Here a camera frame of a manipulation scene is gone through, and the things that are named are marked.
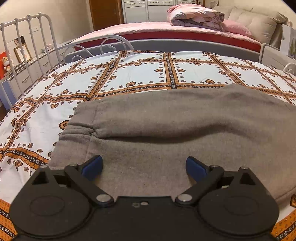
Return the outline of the folded pink quilt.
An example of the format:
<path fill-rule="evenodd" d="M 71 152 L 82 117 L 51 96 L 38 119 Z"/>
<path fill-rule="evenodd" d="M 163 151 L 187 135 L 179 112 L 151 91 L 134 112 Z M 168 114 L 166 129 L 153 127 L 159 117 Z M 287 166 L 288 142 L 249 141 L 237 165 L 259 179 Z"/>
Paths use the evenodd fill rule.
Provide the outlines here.
<path fill-rule="evenodd" d="M 225 15 L 214 9 L 198 4 L 179 4 L 167 10 L 168 21 L 172 26 L 201 27 L 224 31 Z"/>

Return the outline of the framed picture on cabinet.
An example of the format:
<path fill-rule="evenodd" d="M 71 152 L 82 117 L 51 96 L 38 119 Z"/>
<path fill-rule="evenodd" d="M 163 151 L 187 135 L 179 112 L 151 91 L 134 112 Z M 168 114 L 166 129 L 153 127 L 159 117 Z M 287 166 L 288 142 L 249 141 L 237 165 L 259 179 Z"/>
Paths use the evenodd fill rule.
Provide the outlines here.
<path fill-rule="evenodd" d="M 30 54 L 30 51 L 27 47 L 27 44 L 22 44 L 22 48 L 20 46 L 17 46 L 14 48 L 14 53 L 16 55 L 16 58 L 19 63 L 24 63 L 24 59 L 28 62 L 32 60 L 32 56 Z"/>

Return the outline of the red plush toy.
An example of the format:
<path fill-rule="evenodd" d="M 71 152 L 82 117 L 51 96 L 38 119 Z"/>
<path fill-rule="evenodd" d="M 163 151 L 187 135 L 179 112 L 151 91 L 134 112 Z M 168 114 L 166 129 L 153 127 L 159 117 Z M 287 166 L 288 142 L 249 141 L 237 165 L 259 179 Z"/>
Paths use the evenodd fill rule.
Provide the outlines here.
<path fill-rule="evenodd" d="M 9 63 L 6 52 L 2 52 L 0 54 L 1 62 L 0 62 L 0 78 L 3 79 L 10 71 L 11 67 L 14 65 L 13 62 Z"/>

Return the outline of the white low drawer cabinet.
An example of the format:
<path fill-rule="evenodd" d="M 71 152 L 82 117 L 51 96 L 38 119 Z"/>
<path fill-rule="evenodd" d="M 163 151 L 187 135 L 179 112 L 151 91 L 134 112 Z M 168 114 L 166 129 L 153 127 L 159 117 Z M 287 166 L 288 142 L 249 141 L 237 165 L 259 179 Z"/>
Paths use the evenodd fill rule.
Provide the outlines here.
<path fill-rule="evenodd" d="M 28 66 L 19 64 L 15 67 L 16 75 L 9 73 L 1 79 L 1 103 L 5 109 L 10 109 L 44 74 L 59 64 L 65 51 L 63 46 L 70 42 L 58 44 L 57 51 L 50 50 L 48 54 L 33 58 Z"/>

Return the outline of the white wine bottle box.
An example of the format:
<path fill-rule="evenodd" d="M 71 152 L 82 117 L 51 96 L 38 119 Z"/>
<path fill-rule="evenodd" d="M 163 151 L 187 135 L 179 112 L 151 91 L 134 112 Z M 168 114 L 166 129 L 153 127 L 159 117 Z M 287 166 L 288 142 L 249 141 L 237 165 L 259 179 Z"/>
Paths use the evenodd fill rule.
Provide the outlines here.
<path fill-rule="evenodd" d="M 295 29 L 291 26 L 282 26 L 280 52 L 291 58 L 295 56 Z"/>

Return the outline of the brown wooden door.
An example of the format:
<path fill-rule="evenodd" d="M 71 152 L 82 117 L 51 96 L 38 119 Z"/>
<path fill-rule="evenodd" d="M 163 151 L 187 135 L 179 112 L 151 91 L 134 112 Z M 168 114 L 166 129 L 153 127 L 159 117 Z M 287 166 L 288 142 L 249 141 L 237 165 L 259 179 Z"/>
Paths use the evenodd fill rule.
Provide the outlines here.
<path fill-rule="evenodd" d="M 89 0 L 89 5 L 95 31 L 124 23 L 120 0 Z"/>

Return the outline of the grey fleece pants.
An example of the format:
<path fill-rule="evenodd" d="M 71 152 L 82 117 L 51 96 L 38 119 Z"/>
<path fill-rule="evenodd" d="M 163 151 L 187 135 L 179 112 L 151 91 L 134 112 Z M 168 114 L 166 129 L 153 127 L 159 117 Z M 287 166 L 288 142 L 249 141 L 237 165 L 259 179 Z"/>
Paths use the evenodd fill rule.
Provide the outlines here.
<path fill-rule="evenodd" d="M 99 186 L 117 196 L 177 196 L 195 157 L 228 171 L 249 167 L 277 202 L 295 194 L 295 106 L 231 84 L 83 102 L 60 134 L 49 167 L 100 155 Z"/>

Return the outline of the large pink red bed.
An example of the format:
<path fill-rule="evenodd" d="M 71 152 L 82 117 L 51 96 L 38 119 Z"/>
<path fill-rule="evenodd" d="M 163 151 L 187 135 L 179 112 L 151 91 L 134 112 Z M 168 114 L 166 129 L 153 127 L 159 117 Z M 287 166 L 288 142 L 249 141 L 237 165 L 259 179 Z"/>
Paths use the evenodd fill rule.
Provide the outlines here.
<path fill-rule="evenodd" d="M 255 62 L 261 49 L 260 42 L 247 36 L 201 27 L 172 26 L 169 22 L 114 25 L 83 35 L 74 43 L 95 48 L 109 35 L 125 38 L 136 50 L 204 51 Z"/>

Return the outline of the orange white patterned bedsheet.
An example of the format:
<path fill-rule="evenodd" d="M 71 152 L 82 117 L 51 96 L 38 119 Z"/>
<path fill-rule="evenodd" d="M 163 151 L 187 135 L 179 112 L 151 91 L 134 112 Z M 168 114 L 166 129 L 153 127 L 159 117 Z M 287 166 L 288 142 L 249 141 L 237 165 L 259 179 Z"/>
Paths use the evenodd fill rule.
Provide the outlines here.
<path fill-rule="evenodd" d="M 295 104 L 295 77 L 258 62 L 200 51 L 118 51 L 58 65 L 1 122 L 1 240 L 16 230 L 9 208 L 34 171 L 47 164 L 76 107 L 102 98 L 237 84 Z"/>

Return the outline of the white sliding-door wardrobe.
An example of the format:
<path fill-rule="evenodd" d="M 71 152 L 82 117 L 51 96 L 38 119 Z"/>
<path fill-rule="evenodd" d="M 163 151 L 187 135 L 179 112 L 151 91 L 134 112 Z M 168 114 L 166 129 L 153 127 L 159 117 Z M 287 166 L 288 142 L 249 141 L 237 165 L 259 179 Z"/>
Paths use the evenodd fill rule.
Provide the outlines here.
<path fill-rule="evenodd" d="M 147 0 L 124 0 L 121 1 L 124 21 L 128 23 L 140 22 L 166 22 L 167 10 L 178 4 L 200 4 L 205 1 L 147 1 Z"/>

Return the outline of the beige cushioned headboard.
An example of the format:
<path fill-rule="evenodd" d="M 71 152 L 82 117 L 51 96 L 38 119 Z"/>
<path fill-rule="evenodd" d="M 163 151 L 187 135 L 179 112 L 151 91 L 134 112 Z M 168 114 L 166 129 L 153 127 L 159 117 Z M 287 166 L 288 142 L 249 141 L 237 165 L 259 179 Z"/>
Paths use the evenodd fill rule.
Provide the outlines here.
<path fill-rule="evenodd" d="M 259 6 L 216 6 L 214 9 L 224 13 L 227 20 L 247 27 L 261 44 L 280 48 L 282 25 L 288 21 L 285 15 Z"/>

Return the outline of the pink pillow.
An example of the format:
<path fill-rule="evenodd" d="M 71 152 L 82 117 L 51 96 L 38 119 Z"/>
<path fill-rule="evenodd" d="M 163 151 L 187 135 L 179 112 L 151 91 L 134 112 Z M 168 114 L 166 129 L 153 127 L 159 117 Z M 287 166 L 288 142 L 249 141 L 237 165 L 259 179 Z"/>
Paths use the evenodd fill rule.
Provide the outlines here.
<path fill-rule="evenodd" d="M 241 25 L 238 22 L 231 21 L 231 20 L 224 20 L 221 23 L 221 26 L 223 27 L 225 32 L 240 34 L 240 35 L 247 36 L 247 37 L 250 37 L 250 38 L 253 37 L 250 30 L 247 27 L 245 27 L 244 25 Z"/>

